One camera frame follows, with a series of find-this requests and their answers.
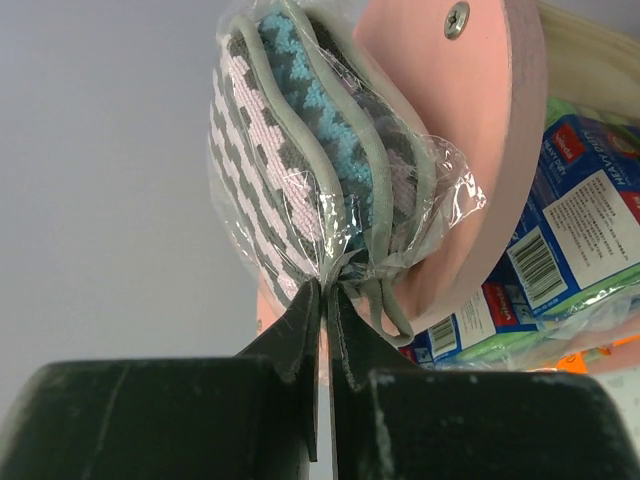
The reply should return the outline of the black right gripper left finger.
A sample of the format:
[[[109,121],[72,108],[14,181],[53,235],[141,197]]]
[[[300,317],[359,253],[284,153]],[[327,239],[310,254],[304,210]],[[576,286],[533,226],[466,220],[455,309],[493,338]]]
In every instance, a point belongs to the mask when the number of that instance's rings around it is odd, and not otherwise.
[[[65,361],[1,427],[5,479],[305,479],[317,458],[321,287],[231,357]]]

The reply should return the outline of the orange sponge box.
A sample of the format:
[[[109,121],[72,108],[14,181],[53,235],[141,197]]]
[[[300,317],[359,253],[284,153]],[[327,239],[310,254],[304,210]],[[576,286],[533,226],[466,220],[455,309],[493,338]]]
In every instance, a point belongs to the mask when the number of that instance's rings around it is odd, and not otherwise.
[[[639,336],[624,338],[612,344],[581,351],[552,362],[537,371],[573,374],[604,374],[639,365]]]

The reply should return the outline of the purple striped sponge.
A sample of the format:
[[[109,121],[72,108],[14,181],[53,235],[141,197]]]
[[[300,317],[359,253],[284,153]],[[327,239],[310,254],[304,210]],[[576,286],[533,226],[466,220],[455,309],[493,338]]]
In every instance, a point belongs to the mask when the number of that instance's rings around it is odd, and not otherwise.
[[[365,300],[395,346],[395,285],[485,197],[324,3],[242,1],[221,24],[209,148],[218,189],[272,300],[317,280]]]

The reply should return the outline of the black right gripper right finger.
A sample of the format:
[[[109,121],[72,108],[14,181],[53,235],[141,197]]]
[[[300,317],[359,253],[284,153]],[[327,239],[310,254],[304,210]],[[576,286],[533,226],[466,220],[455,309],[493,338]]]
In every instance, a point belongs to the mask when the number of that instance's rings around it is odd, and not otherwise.
[[[434,371],[326,296],[338,479],[635,479],[613,400],[569,373]]]

